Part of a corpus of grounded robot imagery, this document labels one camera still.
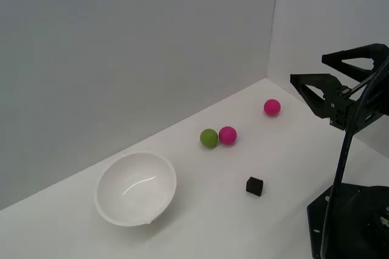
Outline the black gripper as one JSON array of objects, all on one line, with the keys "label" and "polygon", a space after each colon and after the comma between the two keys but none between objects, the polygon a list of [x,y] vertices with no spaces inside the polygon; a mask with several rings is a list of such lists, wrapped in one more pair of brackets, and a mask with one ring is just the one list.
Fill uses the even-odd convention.
[{"label": "black gripper", "polygon": [[[322,55],[322,63],[343,73],[355,81],[361,81],[352,88],[347,87],[331,74],[290,74],[290,83],[319,118],[329,118],[330,125],[347,130],[362,97],[379,66],[388,57],[384,44],[370,44],[350,50]],[[373,60],[373,68],[362,69],[343,62],[357,58]],[[382,73],[375,87],[368,94],[356,123],[356,132],[381,118],[388,111],[388,71]]]}]

